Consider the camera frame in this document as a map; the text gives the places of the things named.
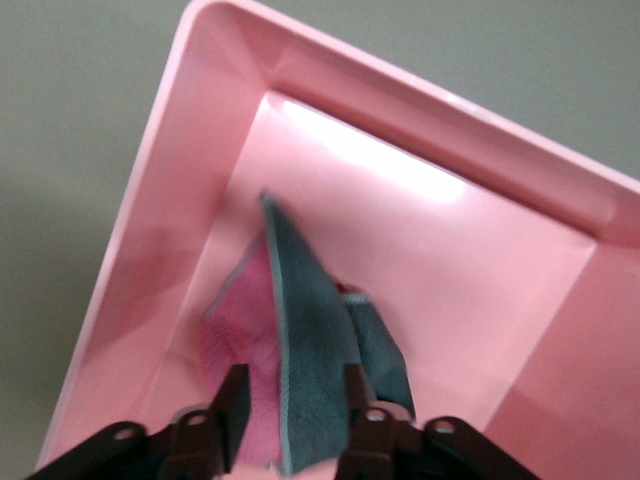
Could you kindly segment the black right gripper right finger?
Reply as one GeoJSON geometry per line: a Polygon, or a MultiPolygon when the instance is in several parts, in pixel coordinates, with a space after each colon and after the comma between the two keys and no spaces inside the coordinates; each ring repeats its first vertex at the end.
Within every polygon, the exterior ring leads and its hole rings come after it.
{"type": "Polygon", "coordinates": [[[417,428],[370,399],[359,364],[344,368],[351,414],[349,442],[339,457],[341,479],[535,479],[522,463],[457,417],[417,428]]]}

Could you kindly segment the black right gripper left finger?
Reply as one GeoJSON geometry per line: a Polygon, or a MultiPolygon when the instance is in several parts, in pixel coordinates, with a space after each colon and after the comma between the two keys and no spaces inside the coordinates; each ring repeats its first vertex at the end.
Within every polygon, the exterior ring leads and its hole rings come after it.
{"type": "Polygon", "coordinates": [[[149,434],[113,423],[31,475],[33,479],[217,479],[235,463],[250,414],[246,364],[232,366],[207,407],[149,434]]]}

